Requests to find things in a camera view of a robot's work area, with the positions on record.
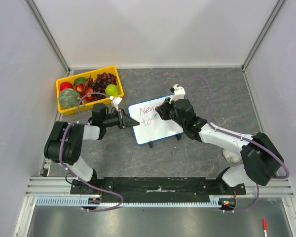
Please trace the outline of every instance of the green apple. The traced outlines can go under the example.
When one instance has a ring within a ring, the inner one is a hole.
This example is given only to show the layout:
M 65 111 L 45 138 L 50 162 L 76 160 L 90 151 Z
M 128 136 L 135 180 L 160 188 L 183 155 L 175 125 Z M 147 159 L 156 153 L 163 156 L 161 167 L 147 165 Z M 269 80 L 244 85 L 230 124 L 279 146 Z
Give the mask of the green apple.
M 117 96 L 118 95 L 117 86 L 114 84 L 108 85 L 107 88 L 105 89 L 105 94 L 111 95 L 111 96 Z

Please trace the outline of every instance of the white wall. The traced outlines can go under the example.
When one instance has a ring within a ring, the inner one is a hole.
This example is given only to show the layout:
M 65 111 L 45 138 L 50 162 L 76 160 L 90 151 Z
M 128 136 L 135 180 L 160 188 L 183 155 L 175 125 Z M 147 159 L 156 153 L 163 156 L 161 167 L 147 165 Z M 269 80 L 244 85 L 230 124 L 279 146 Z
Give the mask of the white wall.
M 276 0 L 35 0 L 70 67 L 241 65 Z
M 0 237 L 12 236 L 65 76 L 23 0 L 0 0 Z
M 291 172 L 296 197 L 296 0 L 285 3 L 247 76 L 265 131 Z

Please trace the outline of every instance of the melon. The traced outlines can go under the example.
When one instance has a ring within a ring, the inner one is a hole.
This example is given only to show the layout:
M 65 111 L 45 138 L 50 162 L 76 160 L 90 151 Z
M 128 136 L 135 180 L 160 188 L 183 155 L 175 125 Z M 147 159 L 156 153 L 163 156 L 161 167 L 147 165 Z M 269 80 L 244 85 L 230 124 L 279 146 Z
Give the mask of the melon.
M 62 90 L 58 97 L 59 104 L 65 109 L 77 106 L 80 99 L 80 94 L 71 88 Z

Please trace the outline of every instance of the small whiteboard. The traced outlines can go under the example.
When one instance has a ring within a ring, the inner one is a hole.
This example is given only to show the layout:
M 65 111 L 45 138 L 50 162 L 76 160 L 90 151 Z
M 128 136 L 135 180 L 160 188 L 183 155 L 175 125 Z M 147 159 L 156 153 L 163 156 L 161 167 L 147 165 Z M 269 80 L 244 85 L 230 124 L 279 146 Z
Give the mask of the small whiteboard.
M 172 95 L 166 95 L 128 106 L 129 116 L 140 123 L 140 125 L 133 127 L 138 145 L 183 133 L 182 128 L 172 120 L 164 121 L 159 115 L 151 119 L 154 114 L 154 108 L 161 105 L 166 97 L 171 98 Z

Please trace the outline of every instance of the yellow basket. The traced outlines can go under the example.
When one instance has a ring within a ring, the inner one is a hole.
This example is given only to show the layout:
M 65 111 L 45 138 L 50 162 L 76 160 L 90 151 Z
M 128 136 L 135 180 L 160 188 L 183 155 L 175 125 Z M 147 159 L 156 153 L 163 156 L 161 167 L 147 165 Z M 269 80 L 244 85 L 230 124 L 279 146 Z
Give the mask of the yellow basket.
M 116 66 L 109 66 L 109 67 L 106 67 L 106 68 L 100 68 L 100 69 L 89 71 L 89 72 L 86 72 L 86 73 L 81 73 L 81 74 L 78 74 L 78 75 L 58 79 L 56 81 L 58 111 L 60 113 L 64 113 L 65 115 L 71 115 L 71 114 L 74 114 L 74 113 L 78 112 L 77 107 L 64 109 L 62 106 L 60 106 L 59 101 L 58 101 L 58 97 L 59 97 L 59 93 L 60 93 L 60 88 L 59 87 L 60 87 L 61 83 L 63 83 L 64 81 L 68 81 L 73 85 L 74 80 L 76 78 L 79 78 L 79 77 L 88 78 L 90 75 L 91 75 L 91 78 L 93 78 L 93 80 L 96 80 L 98 74 L 102 74 L 102 73 L 107 73 L 107 74 L 111 73 L 111 74 L 116 76 L 116 83 L 117 83 L 116 86 L 117 86 L 117 90 L 118 90 L 118 96 L 123 97 L 124 96 L 124 91 L 123 91 L 123 87 L 122 87 L 122 84 L 120 82 L 120 79 L 119 79 L 119 76 L 118 76 L 118 73 L 117 73 Z M 97 104 L 97 103 L 104 103 L 104 104 L 107 105 L 110 102 L 111 102 L 111 100 L 109 98 L 105 98 L 105 99 L 102 99 L 102 100 L 97 100 L 97 101 L 93 101 L 93 102 L 90 102 L 90 103 L 85 103 L 85 105 L 83 105 L 81 103 L 80 111 L 92 109 L 93 105 Z

